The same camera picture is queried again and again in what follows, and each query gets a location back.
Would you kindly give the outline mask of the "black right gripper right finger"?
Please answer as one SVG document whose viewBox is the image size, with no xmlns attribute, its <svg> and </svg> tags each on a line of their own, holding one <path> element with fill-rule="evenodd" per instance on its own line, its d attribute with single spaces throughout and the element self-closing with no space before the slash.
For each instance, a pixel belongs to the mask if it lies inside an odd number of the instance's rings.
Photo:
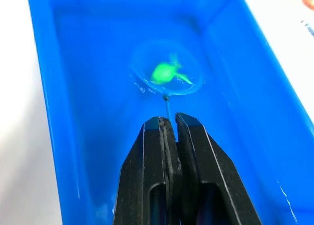
<svg viewBox="0 0 314 225">
<path fill-rule="evenodd" d="M 169 140 L 169 224 L 260 225 L 232 160 L 201 122 L 177 113 Z"/>
</svg>

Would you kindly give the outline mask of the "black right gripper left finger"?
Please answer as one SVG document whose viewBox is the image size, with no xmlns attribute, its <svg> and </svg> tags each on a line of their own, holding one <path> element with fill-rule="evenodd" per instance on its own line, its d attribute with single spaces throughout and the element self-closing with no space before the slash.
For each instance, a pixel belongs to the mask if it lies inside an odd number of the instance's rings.
<svg viewBox="0 0 314 225">
<path fill-rule="evenodd" d="M 171 122 L 146 121 L 120 171 L 115 225 L 180 224 L 182 165 Z"/>
</svg>

